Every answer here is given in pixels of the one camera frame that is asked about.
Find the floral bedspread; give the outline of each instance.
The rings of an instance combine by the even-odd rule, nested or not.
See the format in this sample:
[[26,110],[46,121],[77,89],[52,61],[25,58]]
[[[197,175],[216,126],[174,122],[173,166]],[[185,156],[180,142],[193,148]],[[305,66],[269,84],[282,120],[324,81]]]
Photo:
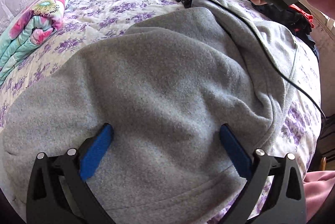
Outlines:
[[[268,19],[255,11],[247,0],[228,0],[236,8],[244,10],[252,21]],[[63,28],[58,30],[44,45],[15,68],[0,88],[0,132],[4,118],[14,100],[33,83],[49,76],[62,66],[82,47],[104,38],[122,35],[134,23],[154,16],[183,9],[174,0],[70,0],[64,13]],[[297,38],[303,52],[298,62],[298,85],[321,101],[319,67],[312,51]],[[321,127],[320,113],[303,94],[296,91],[281,132],[270,155],[284,156],[293,152],[304,175],[314,154]],[[260,196],[252,216],[258,214],[269,192],[269,180]],[[227,205],[208,221],[218,223]]]

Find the blue gripper pad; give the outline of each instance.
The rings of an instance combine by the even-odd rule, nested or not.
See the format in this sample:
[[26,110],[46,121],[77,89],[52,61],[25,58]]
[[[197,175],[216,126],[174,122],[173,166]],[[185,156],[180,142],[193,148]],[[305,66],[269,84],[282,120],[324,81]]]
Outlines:
[[83,181],[92,177],[99,163],[113,141],[114,131],[111,125],[105,124],[80,160],[79,175]]
[[227,124],[221,126],[220,141],[231,159],[239,176],[247,180],[252,177],[252,160],[238,142]]

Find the metal pin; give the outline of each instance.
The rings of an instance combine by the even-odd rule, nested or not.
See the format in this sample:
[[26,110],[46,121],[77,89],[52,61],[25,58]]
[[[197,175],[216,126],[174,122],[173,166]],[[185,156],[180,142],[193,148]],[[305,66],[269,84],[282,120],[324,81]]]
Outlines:
[[40,152],[39,154],[37,154],[37,159],[41,160],[44,158],[44,152]]
[[264,150],[262,150],[262,149],[256,149],[256,154],[258,155],[258,156],[264,156],[265,155],[265,152],[264,152]]
[[73,156],[77,153],[77,150],[75,148],[70,148],[68,151],[67,151],[67,155],[69,156]]
[[295,159],[295,156],[294,156],[293,153],[289,153],[289,154],[287,155],[287,157],[288,157],[290,160],[294,160],[294,159]]

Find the folded quilt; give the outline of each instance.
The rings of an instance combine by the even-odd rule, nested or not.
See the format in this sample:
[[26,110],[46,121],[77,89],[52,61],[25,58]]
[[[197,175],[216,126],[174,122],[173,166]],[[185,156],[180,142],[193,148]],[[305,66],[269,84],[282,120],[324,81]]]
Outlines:
[[69,0],[34,0],[0,36],[0,85],[62,25]]

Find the black cable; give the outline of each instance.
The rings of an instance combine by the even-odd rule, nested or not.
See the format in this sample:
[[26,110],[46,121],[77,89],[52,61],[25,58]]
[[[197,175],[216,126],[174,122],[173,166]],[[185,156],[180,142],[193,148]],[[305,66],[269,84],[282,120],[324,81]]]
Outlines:
[[321,108],[319,107],[319,105],[314,101],[314,99],[312,99],[312,97],[307,94],[307,92],[305,92],[302,88],[300,88],[298,85],[296,85],[294,82],[292,82],[289,78],[287,78],[282,72],[280,72],[280,70],[277,68],[277,66],[274,64],[274,62],[271,60],[270,56],[268,55],[268,53],[266,52],[265,47],[262,44],[262,40],[259,38],[258,34],[254,31],[254,29],[251,27],[251,25],[245,21],[241,16],[239,16],[237,13],[233,12],[232,10],[224,7],[223,5],[221,5],[218,2],[215,2],[213,0],[207,0],[217,6],[219,6],[221,9],[231,13],[233,16],[237,17],[239,20],[241,20],[244,24],[247,25],[247,27],[252,31],[252,33],[254,34],[254,36],[256,37],[256,39],[258,40],[258,43],[260,44],[266,58],[268,59],[269,63],[272,65],[272,67],[274,68],[274,70],[279,74],[279,76],[281,76],[285,81],[287,81],[289,84],[291,84],[293,87],[295,87],[296,89],[298,89],[301,93],[303,93],[313,104],[314,106],[319,110],[319,112],[321,113],[321,116],[323,119],[326,119],[326,116],[324,114],[324,112],[321,110]]

